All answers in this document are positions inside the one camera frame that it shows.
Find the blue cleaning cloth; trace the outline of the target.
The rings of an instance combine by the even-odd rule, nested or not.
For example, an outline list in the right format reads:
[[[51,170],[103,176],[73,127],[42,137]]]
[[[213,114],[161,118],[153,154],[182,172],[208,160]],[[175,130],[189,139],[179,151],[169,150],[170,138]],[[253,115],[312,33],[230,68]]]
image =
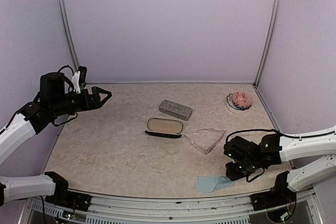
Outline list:
[[[213,193],[223,188],[235,186],[235,184],[226,176],[199,176],[197,191],[200,193]]]

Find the clear frame glasses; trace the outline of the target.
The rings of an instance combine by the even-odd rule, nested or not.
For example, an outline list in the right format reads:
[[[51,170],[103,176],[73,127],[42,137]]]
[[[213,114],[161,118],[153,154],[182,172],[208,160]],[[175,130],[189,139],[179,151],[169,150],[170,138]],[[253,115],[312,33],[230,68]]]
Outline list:
[[[204,148],[201,145],[197,144],[192,138],[190,138],[189,136],[183,134],[182,136],[185,137],[186,139],[189,140],[189,142],[200,152],[204,153],[205,155],[208,155],[224,138],[226,130],[220,130],[220,129],[214,129],[214,128],[207,128],[207,129],[199,129],[196,131],[193,131],[192,134],[197,134],[199,132],[212,132],[212,133],[217,133],[220,135],[220,137],[214,141],[208,148]]]

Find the grey glasses case green lining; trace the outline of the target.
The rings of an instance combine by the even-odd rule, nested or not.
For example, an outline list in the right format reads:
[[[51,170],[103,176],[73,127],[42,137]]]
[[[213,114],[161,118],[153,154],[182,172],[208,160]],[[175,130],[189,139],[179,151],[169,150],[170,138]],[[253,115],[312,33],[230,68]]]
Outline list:
[[[159,111],[183,121],[188,121],[193,113],[192,108],[170,100],[163,100],[159,105]]]

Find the black oval glasses case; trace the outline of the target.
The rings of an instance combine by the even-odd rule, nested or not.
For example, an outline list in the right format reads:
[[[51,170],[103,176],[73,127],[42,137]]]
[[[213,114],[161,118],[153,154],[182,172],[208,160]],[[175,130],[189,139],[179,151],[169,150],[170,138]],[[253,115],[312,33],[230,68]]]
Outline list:
[[[150,118],[147,122],[147,135],[177,139],[182,135],[184,125],[181,121],[163,118]]]

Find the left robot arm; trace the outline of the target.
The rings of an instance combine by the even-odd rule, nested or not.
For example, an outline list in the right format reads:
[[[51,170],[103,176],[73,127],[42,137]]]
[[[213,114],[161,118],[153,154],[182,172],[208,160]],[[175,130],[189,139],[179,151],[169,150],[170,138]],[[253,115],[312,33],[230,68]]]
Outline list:
[[[80,112],[101,108],[112,92],[100,87],[85,87],[87,68],[79,67],[68,78],[61,71],[40,77],[40,88],[35,98],[18,109],[1,129],[1,162],[7,160],[20,146],[38,135],[48,125],[57,127],[60,116],[70,120]],[[55,172],[30,177],[1,177],[1,205],[30,197],[41,196],[66,206],[73,201],[68,182]]]

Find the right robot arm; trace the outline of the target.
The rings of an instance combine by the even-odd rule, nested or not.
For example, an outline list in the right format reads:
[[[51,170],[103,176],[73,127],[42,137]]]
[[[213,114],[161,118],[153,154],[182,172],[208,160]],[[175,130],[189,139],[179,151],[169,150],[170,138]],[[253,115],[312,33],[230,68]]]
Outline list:
[[[301,168],[285,171],[276,177],[269,192],[273,205],[281,204],[289,192],[296,193],[307,186],[335,174],[335,127],[302,134],[285,134],[275,129],[264,129],[260,143],[248,141],[240,136],[246,130],[228,134],[224,144],[224,155],[232,161],[225,165],[226,176],[231,181],[250,176],[259,169],[280,165],[294,159],[316,156],[317,160]]]

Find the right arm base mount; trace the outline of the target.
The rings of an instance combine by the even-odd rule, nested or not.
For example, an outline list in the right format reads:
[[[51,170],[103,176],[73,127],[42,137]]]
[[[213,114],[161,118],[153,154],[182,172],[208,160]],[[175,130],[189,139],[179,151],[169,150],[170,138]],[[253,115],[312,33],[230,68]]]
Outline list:
[[[252,194],[250,196],[254,211],[296,202],[297,193],[288,188],[288,174],[288,171],[278,174],[274,186],[269,191]]]

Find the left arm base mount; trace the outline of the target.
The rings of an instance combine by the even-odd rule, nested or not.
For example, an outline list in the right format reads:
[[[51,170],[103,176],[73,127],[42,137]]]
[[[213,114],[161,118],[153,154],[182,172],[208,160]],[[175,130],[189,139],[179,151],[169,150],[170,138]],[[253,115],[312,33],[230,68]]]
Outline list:
[[[55,191],[51,196],[46,196],[48,203],[87,212],[91,203],[91,196],[83,193],[76,193],[68,189],[69,183],[66,179],[55,172],[45,172],[55,184]]]

